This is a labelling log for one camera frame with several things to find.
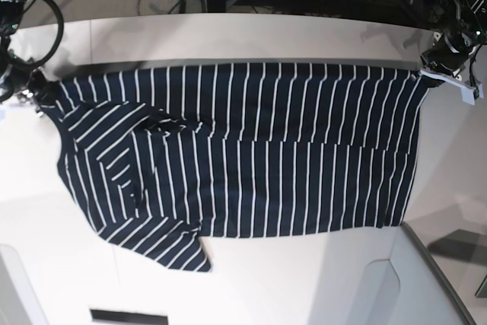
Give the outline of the grey robot base cover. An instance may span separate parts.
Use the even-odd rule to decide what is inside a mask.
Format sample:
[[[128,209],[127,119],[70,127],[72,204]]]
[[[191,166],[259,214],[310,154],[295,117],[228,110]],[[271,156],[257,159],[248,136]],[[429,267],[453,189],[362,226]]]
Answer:
[[[1,245],[1,324],[48,324],[18,252]]]
[[[474,324],[472,315],[409,225],[395,237],[390,258],[363,275],[366,324]]]

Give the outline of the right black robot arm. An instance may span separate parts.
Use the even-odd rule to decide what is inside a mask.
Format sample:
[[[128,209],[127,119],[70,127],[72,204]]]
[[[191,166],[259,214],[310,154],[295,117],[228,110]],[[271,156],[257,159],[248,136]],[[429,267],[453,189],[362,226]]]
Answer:
[[[42,58],[24,60],[10,50],[11,38],[19,29],[24,15],[37,1],[44,2],[52,11],[57,33],[53,45]],[[16,94],[29,100],[46,84],[41,68],[58,50],[64,35],[65,21],[54,0],[1,0],[1,102]]]

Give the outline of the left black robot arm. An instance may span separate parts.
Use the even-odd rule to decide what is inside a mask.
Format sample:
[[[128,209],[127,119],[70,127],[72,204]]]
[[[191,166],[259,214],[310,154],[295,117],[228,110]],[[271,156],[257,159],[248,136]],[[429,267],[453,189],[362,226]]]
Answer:
[[[465,103],[483,97],[473,71],[486,47],[486,0],[401,0],[417,24],[434,31],[431,48],[421,54],[419,74],[430,88],[444,82],[458,87]]]

